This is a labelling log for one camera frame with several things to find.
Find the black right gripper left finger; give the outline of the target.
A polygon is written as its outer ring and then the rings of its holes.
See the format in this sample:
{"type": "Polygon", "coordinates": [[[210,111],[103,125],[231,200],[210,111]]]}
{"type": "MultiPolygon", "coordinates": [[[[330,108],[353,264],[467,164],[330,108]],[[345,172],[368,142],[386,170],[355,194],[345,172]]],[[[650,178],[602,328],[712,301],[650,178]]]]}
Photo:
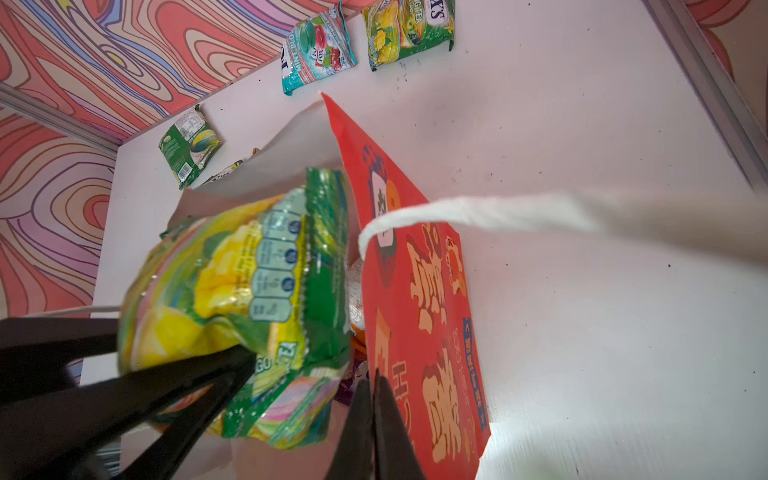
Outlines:
{"type": "Polygon", "coordinates": [[[355,390],[325,480],[368,480],[373,475],[373,396],[369,380],[355,390]]]}

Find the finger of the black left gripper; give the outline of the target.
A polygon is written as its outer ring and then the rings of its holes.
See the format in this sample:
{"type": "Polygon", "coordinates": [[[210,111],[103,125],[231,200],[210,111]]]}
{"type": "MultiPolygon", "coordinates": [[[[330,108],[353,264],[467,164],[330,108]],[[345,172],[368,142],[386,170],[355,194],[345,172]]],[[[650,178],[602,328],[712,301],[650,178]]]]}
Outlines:
{"type": "Polygon", "coordinates": [[[1,400],[17,402],[75,385],[71,362],[113,353],[114,318],[29,317],[1,321],[1,400]]]}
{"type": "Polygon", "coordinates": [[[187,407],[120,473],[170,479],[213,419],[255,371],[243,347],[8,404],[1,409],[4,479],[106,479],[96,451],[188,394],[187,407]]]}

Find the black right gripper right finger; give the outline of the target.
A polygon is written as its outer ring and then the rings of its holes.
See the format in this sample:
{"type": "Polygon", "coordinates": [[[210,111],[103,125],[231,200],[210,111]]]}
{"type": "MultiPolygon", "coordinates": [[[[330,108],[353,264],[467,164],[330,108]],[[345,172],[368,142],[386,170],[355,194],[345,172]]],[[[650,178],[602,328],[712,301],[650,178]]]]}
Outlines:
{"type": "Polygon", "coordinates": [[[425,480],[389,380],[376,371],[373,391],[374,475],[380,480],[425,480]]]}

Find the purple snack bag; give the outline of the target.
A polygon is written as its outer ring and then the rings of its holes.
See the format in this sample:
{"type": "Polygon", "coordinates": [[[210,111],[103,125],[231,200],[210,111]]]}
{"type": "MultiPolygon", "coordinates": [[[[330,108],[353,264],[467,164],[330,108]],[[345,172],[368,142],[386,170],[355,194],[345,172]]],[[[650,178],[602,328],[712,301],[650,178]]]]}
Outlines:
{"type": "Polygon", "coordinates": [[[368,362],[366,360],[353,360],[340,381],[334,400],[342,405],[349,406],[358,384],[362,380],[368,379],[368,362]]]}

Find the red white paper bag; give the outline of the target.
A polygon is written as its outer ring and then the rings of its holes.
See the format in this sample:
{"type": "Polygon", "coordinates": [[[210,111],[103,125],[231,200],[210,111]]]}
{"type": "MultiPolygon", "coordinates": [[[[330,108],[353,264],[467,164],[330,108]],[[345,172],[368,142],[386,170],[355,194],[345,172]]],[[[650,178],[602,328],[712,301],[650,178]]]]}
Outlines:
{"type": "MultiPolygon", "coordinates": [[[[428,479],[763,479],[767,201],[571,190],[430,201],[330,97],[169,229],[343,174],[366,360],[428,479]]],[[[324,441],[245,437],[261,478],[323,476],[324,441]]]]}

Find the yellow green mango snack bag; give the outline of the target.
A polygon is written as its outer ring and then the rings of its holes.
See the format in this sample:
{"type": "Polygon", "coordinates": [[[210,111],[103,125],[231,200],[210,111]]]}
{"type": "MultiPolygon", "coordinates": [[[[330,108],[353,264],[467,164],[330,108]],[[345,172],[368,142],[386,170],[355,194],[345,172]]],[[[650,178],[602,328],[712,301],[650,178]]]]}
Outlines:
{"type": "Polygon", "coordinates": [[[121,374],[235,346],[255,370],[209,431],[279,450],[324,441],[351,361],[343,174],[184,222],[150,252],[120,310],[121,374]]]}

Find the dark green snack bag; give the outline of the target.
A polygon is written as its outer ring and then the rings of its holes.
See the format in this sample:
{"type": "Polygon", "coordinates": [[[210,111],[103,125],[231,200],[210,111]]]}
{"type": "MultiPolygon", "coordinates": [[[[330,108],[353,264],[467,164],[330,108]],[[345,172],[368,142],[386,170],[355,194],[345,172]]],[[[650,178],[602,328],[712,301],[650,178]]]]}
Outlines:
{"type": "Polygon", "coordinates": [[[207,121],[200,104],[181,114],[161,137],[158,148],[178,188],[190,187],[222,146],[223,142],[207,121]]]}

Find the green spring tea snack bag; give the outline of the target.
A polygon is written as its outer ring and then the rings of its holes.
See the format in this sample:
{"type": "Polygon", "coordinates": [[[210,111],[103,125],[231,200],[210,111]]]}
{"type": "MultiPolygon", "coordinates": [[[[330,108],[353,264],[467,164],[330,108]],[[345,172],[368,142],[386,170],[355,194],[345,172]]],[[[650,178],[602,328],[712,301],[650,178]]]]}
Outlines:
{"type": "Polygon", "coordinates": [[[206,185],[206,184],[210,184],[210,183],[213,183],[213,182],[216,182],[216,181],[218,181],[218,180],[220,180],[220,179],[230,175],[235,170],[237,170],[244,162],[246,162],[247,160],[249,160],[251,157],[253,157],[255,154],[257,154],[259,152],[260,152],[259,148],[254,148],[252,150],[252,152],[251,152],[251,155],[249,157],[245,157],[245,158],[239,159],[239,160],[235,161],[234,163],[230,164],[229,166],[227,166],[226,168],[224,168],[220,172],[216,173],[215,175],[212,175],[207,180],[205,180],[201,184],[201,186],[206,185]]]}

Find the teal mint snack bag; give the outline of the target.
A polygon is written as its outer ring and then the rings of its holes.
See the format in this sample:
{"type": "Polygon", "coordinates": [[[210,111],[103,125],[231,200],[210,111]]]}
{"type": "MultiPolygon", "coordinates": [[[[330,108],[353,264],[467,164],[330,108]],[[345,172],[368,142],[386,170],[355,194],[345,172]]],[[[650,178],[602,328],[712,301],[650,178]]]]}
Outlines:
{"type": "Polygon", "coordinates": [[[358,64],[342,7],[338,1],[300,21],[283,42],[281,85],[286,96],[358,64]]]}

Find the yellow green lemon snack bag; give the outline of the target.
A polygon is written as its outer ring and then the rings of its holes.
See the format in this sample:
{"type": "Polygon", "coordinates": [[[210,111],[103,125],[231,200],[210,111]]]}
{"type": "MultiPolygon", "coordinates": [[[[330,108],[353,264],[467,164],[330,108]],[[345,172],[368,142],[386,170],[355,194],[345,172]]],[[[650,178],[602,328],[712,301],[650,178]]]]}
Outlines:
{"type": "Polygon", "coordinates": [[[454,0],[381,0],[362,10],[372,71],[455,41],[454,0]]]}

